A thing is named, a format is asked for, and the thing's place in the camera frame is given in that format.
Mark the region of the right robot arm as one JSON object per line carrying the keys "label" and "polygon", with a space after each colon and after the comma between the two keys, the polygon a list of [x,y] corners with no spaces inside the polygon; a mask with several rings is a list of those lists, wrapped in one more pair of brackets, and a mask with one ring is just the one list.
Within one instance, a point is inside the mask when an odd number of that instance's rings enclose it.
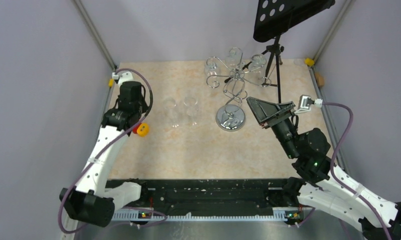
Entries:
{"label": "right robot arm", "polygon": [[337,163],[339,146],[328,157],[330,144],[319,128],[298,133],[294,124],[300,113],[321,108],[326,102],[302,95],[293,102],[272,103],[248,97],[247,104],[258,124],[271,129],[298,177],[291,177],[282,191],[288,206],[300,204],[327,213],[349,224],[368,240],[401,239],[401,201],[392,202],[356,181]]}

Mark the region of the clear wine glass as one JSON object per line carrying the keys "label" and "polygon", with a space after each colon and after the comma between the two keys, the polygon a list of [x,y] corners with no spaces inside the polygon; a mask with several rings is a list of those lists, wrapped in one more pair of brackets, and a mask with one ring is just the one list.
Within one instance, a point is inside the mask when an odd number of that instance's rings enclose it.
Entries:
{"label": "clear wine glass", "polygon": [[178,128],[181,125],[181,113],[177,101],[172,97],[167,97],[163,101],[164,113],[168,123],[173,128]]}
{"label": "clear wine glass", "polygon": [[199,102],[192,96],[186,96],[183,100],[184,112],[188,116],[188,120],[192,126],[198,125],[199,118]]}

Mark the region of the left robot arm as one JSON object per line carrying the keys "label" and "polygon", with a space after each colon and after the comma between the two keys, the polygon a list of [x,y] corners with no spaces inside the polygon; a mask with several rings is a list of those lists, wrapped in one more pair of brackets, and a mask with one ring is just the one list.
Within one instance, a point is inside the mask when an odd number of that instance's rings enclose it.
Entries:
{"label": "left robot arm", "polygon": [[140,184],[124,182],[107,188],[107,181],[120,149],[150,113],[152,105],[153,93],[148,83],[126,81],[119,86],[118,97],[103,115],[97,142],[81,175],[59,195],[60,211],[72,220],[105,227],[125,205],[147,204],[149,193]]}

